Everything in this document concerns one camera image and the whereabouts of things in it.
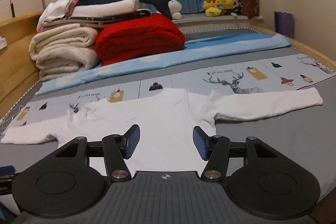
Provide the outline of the white long-sleeve baby shirt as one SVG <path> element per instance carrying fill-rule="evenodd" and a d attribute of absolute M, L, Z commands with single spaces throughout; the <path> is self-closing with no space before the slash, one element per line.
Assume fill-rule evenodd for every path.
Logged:
<path fill-rule="evenodd" d="M 149 171 L 201 172 L 205 162 L 193 143 L 193 129 L 215 135 L 217 120 L 255 121 L 323 103 L 315 88 L 284 92 L 208 96 L 185 89 L 165 88 L 152 97 L 110 103 L 106 99 L 69 107 L 66 115 L 22 127 L 8 128 L 3 144 L 40 144 L 56 140 L 65 145 L 78 136 L 100 141 L 140 128 L 140 140 L 127 161 L 131 173 Z"/>

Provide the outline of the deer print bed sheet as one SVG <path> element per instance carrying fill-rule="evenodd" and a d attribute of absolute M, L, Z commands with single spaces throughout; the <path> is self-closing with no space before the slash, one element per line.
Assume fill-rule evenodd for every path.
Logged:
<path fill-rule="evenodd" d="M 209 95 L 298 90 L 335 76 L 335 70 L 303 53 L 252 59 L 250 55 L 225 56 L 170 68 L 133 73 L 37 96 L 29 91 L 1 121 L 8 127 L 46 121 L 78 111 L 85 103 L 150 97 L 164 88 L 186 89 Z"/>

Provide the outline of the cream folded blanket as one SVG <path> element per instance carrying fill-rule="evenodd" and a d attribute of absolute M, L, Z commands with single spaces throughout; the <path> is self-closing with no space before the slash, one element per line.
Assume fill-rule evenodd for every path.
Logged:
<path fill-rule="evenodd" d="M 100 60 L 94 50 L 98 32 L 80 24 L 66 24 L 36 34 L 30 41 L 29 56 L 41 81 L 94 68 Z"/>

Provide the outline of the red folded blanket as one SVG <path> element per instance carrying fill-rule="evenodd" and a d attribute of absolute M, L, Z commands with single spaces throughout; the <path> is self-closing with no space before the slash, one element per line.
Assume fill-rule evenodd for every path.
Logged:
<path fill-rule="evenodd" d="M 182 50 L 185 36 L 167 17 L 126 20 L 104 28 L 96 39 L 95 51 L 102 65 Z"/>

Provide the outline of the dark patterned folded blanket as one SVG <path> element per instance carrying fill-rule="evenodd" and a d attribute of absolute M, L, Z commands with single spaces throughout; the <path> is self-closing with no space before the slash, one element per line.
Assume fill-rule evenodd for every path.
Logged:
<path fill-rule="evenodd" d="M 65 24 L 77 24 L 77 23 L 84 27 L 104 28 L 108 25 L 111 25 L 117 22 L 144 18 L 144 17 L 148 17 L 151 15 L 152 13 L 149 9 L 139 9 L 135 12 L 131 12 L 128 14 L 106 16 L 102 18 L 92 18 L 92 17 L 61 18 L 61 19 L 55 19 L 51 22 L 42 23 L 42 28 L 51 28 L 54 26 L 61 26 Z"/>

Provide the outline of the white folded quilt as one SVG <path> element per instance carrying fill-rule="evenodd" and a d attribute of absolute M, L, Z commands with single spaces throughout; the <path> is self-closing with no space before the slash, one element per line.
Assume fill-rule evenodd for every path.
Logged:
<path fill-rule="evenodd" d="M 139 0 L 123 0 L 103 5 L 75 6 L 71 17 L 75 18 L 103 18 L 107 16 L 123 15 L 145 8 Z"/>

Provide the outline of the purple paper bag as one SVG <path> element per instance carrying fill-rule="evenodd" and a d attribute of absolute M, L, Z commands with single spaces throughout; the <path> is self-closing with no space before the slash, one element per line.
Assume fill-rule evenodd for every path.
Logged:
<path fill-rule="evenodd" d="M 274 29 L 277 33 L 294 38 L 294 16 L 284 11 L 274 12 Z"/>

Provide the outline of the yellow plush toy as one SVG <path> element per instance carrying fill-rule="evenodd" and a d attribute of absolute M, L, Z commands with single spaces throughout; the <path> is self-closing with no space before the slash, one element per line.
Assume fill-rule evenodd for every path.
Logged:
<path fill-rule="evenodd" d="M 235 16 L 235 0 L 203 0 L 203 9 L 207 17 L 217 17 L 221 15 Z"/>

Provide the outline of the white plush toy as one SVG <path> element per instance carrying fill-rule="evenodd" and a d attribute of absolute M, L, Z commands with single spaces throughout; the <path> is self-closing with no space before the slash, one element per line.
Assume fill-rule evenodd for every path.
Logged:
<path fill-rule="evenodd" d="M 179 1 L 171 0 L 169 1 L 168 6 L 173 20 L 182 19 L 181 15 L 182 4 Z"/>

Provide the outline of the pink white folded cloth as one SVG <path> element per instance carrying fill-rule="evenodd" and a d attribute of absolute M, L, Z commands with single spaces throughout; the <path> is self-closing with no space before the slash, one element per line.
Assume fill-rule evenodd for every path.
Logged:
<path fill-rule="evenodd" d="M 42 27 L 45 22 L 52 22 L 55 19 L 72 15 L 78 1 L 79 0 L 58 0 L 56 2 L 51 2 L 38 20 L 37 32 L 42 31 Z"/>

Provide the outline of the wooden bed frame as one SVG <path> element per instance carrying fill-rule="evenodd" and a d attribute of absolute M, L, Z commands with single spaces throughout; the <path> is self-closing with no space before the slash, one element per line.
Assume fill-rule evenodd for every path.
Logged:
<path fill-rule="evenodd" d="M 1 22 L 1 37 L 7 47 L 1 50 L 1 118 L 39 80 L 39 70 L 29 56 L 29 45 L 37 33 L 41 12 L 35 12 Z"/>

